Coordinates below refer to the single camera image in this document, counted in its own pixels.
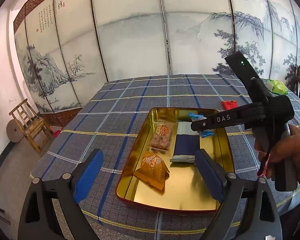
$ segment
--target red package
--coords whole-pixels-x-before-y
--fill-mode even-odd
[[[237,101],[221,101],[225,110],[230,110],[238,107]]]

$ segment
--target concrete floor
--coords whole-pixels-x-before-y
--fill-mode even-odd
[[[53,131],[60,129],[59,127],[53,126],[51,128]],[[36,141],[40,142],[43,138],[44,134],[41,132],[41,134],[37,136]],[[0,208],[5,210],[4,217],[11,222],[11,225],[8,225],[0,220],[0,227],[9,239],[17,240],[18,238],[20,214],[31,183],[31,178],[29,177],[30,172],[47,152],[52,142],[53,140],[51,139],[45,145],[43,152],[38,153],[31,147],[28,141],[23,138],[13,147],[0,168]],[[53,204],[65,238],[68,240],[73,239],[61,211],[59,201],[54,200]],[[135,239],[109,230],[95,221],[89,219],[88,221],[101,240]]]

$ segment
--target green wet wipes package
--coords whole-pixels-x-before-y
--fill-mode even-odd
[[[267,79],[266,87],[270,92],[277,95],[287,95],[288,89],[281,81],[274,79]]]

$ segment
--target tablecloth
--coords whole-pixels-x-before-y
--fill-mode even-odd
[[[300,127],[300,99],[289,91],[295,109],[291,123]],[[89,195],[79,205],[83,213],[100,224],[140,239],[199,239],[214,213],[181,216],[127,207],[115,195],[115,188],[130,149],[152,107],[199,107],[223,110],[222,100],[251,103],[236,76],[170,75],[124,79],[106,83],[55,139],[49,151],[32,171],[42,180],[72,172],[94,148],[104,153],[104,163]],[[254,136],[244,126],[226,128],[235,171],[243,179],[256,179],[260,162],[254,150]],[[279,213],[300,202],[300,185],[294,192],[277,192],[268,180]],[[228,237],[240,223],[245,200],[237,209]]]

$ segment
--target blue gripper pad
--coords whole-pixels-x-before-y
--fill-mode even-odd
[[[219,203],[222,203],[224,200],[224,194],[223,194],[223,188],[224,184],[221,182],[218,175],[213,170],[212,166],[210,165],[207,158],[210,158],[210,156],[204,151],[203,149],[198,150],[195,152],[194,158],[195,158],[195,165],[197,166],[203,181],[206,183],[211,196],[218,200]]]
[[[79,204],[82,199],[85,199],[87,197],[92,184],[102,167],[102,164],[103,152],[101,150],[98,150],[75,184],[75,193],[73,198],[77,204]]]

